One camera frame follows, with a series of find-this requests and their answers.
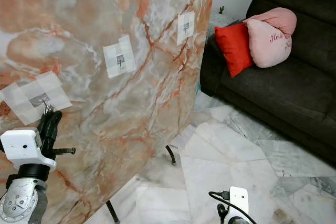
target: dark gray couch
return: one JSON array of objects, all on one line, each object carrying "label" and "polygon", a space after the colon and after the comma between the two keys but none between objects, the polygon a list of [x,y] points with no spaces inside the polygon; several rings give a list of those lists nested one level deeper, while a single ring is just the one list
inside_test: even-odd
[{"label": "dark gray couch", "polygon": [[214,36],[201,67],[201,89],[224,98],[336,164],[336,0],[253,0],[247,17],[275,7],[297,15],[289,58],[249,67],[232,79]]}]

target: black cable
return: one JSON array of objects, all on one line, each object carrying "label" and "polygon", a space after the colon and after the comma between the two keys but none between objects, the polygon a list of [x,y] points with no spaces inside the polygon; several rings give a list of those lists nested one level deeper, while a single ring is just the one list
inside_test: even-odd
[{"label": "black cable", "polygon": [[233,207],[233,208],[237,209],[239,212],[241,212],[243,215],[245,215],[246,218],[248,218],[248,219],[252,222],[252,224],[257,224],[257,223],[256,223],[256,222],[255,222],[255,221],[254,221],[254,220],[253,220],[247,213],[245,213],[242,209],[240,209],[239,207],[236,207],[235,205],[231,204],[230,202],[227,202],[226,200],[223,200],[223,199],[221,199],[221,198],[218,198],[218,197],[216,197],[216,196],[214,196],[214,195],[221,195],[221,193],[216,193],[216,192],[214,192],[214,191],[210,191],[210,192],[209,192],[209,196],[210,196],[210,197],[212,197],[212,198],[214,198],[214,199],[217,199],[218,201],[227,204],[229,207]]}]

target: floor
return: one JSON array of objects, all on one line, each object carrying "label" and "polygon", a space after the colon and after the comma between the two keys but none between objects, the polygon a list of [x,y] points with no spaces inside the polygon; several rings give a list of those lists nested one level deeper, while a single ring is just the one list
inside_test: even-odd
[{"label": "floor", "polygon": [[[112,198],[127,224],[219,224],[209,191],[248,190],[259,224],[334,224],[336,169],[231,104],[199,92],[190,125]],[[86,224],[113,223],[106,206]]]}]

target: red pillow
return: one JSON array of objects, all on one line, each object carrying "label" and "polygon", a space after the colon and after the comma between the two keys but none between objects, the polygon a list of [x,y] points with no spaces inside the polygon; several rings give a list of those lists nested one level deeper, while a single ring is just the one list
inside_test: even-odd
[{"label": "red pillow", "polygon": [[215,37],[232,78],[254,64],[249,49],[248,30],[243,23],[215,27]]}]

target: black metal stand leg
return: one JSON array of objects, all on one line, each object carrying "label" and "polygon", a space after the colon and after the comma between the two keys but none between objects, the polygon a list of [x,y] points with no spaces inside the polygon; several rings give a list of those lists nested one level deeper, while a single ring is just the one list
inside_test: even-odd
[{"label": "black metal stand leg", "polygon": [[120,221],[118,219],[117,214],[115,213],[114,208],[112,207],[111,201],[107,201],[106,205],[107,205],[107,208],[109,209],[109,211],[110,211],[110,213],[111,213],[111,215],[113,217],[114,223],[119,224]]},{"label": "black metal stand leg", "polygon": [[172,158],[173,166],[175,166],[176,165],[176,160],[175,160],[174,153],[172,152],[172,149],[170,149],[170,147],[168,145],[166,146],[166,149],[169,152],[170,157]]}]

